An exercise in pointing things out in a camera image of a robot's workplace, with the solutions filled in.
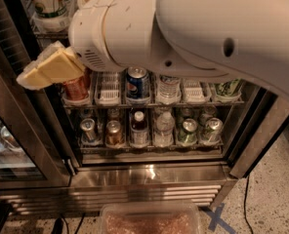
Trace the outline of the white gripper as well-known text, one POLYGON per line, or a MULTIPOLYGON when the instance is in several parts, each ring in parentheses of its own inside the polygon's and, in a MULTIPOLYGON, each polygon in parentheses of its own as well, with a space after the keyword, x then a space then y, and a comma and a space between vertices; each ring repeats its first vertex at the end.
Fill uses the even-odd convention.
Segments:
POLYGON ((113 60, 105 42, 105 17, 115 0, 76 1, 78 10, 68 28, 72 49, 60 41, 50 44, 18 76, 17 82, 24 88, 41 90, 79 78, 84 75, 85 66, 98 72, 124 70, 113 60))

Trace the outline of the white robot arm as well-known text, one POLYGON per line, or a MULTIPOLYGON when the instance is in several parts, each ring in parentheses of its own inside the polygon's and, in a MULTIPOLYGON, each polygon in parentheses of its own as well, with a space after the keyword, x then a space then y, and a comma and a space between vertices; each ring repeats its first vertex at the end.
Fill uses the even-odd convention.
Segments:
POLYGON ((45 49, 18 83, 40 90, 87 68, 135 66, 202 82, 240 78, 289 101, 289 0, 89 0, 68 40, 45 49))

